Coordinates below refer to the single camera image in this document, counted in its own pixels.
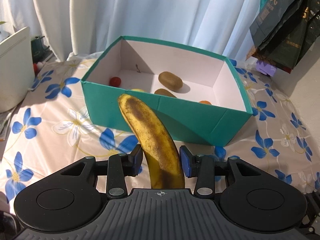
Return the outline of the spotted yellow banana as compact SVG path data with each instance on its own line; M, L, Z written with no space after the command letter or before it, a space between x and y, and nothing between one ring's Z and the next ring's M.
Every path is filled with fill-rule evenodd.
M176 145L153 110L142 100L129 94L118 97L118 106L143 149L151 187L185 188L184 173Z

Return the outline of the orange tangerine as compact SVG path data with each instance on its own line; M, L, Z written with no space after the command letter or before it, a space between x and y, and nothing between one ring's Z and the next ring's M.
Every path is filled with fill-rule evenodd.
M199 103L206 104L206 105L212 105L212 104L211 104L209 101L207 101L207 100L199 101Z

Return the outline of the yellow green apple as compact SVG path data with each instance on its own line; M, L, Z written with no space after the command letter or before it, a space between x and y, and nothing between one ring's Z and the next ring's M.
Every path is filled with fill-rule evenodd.
M139 89L139 88L134 88L134 89L131 89L132 91L135 91L135 92L145 92L143 89Z

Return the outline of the brown kiwi fruit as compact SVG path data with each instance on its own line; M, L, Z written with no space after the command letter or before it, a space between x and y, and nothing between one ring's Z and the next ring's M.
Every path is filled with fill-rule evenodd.
M178 91L183 87L182 79L171 72L162 72L158 80L163 86L173 91Z
M168 90L166 89L163 89L163 88L159 88L157 89L154 94L157 94L157 95L163 95L163 96L168 96L168 97L172 97L172 98L176 98L176 96L174 94L172 94L171 92L169 92Z

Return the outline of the red cherry tomato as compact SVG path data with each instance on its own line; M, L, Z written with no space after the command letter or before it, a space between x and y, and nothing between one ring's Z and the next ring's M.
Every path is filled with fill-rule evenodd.
M119 78L117 76L110 78L108 85L111 86L111 87L120 87L121 78Z

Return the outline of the teal cardboard box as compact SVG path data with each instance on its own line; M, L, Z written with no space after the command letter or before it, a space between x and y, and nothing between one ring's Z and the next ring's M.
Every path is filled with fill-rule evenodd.
M158 80L162 72L180 77L183 87L173 91L163 86ZM108 85L115 76L121 78L120 87ZM129 131L117 99L130 94L146 103L172 138L182 142L225 146L253 114L227 57L175 42L121 36L95 61L81 85L93 124ZM154 94L159 88L176 98ZM202 100L212 105L199 103Z

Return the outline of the purple small box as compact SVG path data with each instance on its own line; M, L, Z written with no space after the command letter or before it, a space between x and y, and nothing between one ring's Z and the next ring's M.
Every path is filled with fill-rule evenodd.
M256 70L264 75L273 77L277 69L271 64L258 60Z

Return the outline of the white router device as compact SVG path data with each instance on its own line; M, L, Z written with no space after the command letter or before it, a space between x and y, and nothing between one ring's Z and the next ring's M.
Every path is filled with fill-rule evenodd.
M35 79L30 28L24 27L1 42L0 110L18 105Z

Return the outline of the dark green mug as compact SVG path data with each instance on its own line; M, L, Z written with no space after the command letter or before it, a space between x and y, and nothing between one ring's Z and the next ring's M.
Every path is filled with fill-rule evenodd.
M53 57L50 46L45 46L42 42L44 36L36 36L31 40L31 53L33 63L47 62Z

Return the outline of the white curtain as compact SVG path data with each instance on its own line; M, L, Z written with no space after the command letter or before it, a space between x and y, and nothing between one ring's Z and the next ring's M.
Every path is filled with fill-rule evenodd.
M1 0L2 30L30 28L59 60L120 36L154 38L243 59L260 0Z

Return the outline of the dark green paper bag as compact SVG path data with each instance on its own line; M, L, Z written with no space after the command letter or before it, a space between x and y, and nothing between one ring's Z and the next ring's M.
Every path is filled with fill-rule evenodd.
M249 30L247 57L290 73L319 37L319 0L268 0Z

